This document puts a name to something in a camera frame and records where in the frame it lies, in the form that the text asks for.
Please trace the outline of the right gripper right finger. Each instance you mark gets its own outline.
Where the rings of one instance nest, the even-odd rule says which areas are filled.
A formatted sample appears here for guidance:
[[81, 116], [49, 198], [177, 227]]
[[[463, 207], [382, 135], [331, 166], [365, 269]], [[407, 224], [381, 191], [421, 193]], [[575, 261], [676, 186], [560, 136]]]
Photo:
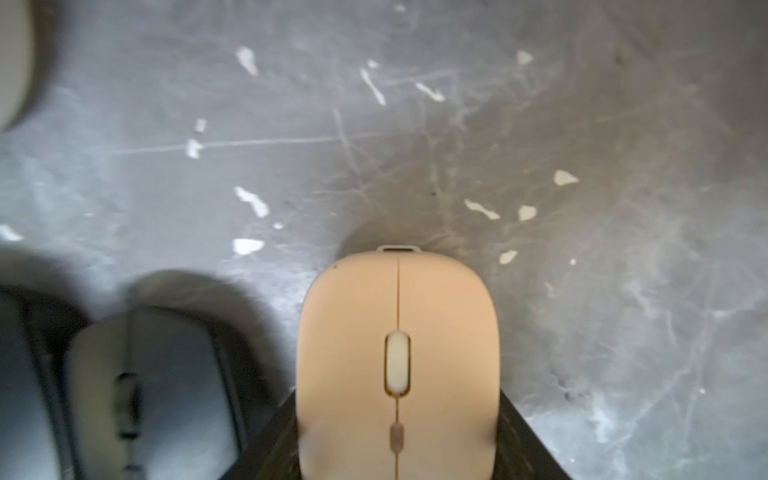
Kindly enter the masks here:
[[570, 480], [506, 394], [500, 392], [496, 480]]

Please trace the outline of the pink mouse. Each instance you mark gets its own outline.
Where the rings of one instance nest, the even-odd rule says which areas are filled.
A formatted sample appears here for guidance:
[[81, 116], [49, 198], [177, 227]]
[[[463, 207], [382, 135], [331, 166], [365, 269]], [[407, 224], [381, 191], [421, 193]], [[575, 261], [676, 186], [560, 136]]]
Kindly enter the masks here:
[[311, 285], [296, 347], [306, 479], [488, 479], [500, 341], [469, 267], [417, 249], [345, 257]]

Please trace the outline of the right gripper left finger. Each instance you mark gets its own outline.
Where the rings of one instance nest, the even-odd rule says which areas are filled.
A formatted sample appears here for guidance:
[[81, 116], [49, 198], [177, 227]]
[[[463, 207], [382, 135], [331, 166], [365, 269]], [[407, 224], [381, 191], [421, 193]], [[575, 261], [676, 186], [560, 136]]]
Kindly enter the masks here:
[[295, 391], [276, 410], [254, 442], [222, 480], [298, 480], [298, 422]]

